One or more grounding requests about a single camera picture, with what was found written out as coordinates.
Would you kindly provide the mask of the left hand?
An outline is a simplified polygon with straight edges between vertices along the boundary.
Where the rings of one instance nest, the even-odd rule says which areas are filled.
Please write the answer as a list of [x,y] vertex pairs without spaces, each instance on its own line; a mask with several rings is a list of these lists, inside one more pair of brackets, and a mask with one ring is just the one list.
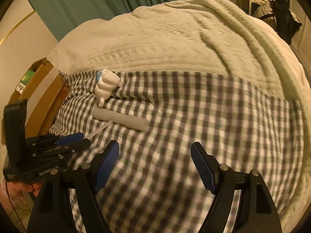
[[8,196],[13,199],[22,198],[24,192],[32,193],[35,197],[37,197],[43,183],[44,180],[40,180],[39,182],[30,185],[21,182],[5,182],[5,188]]

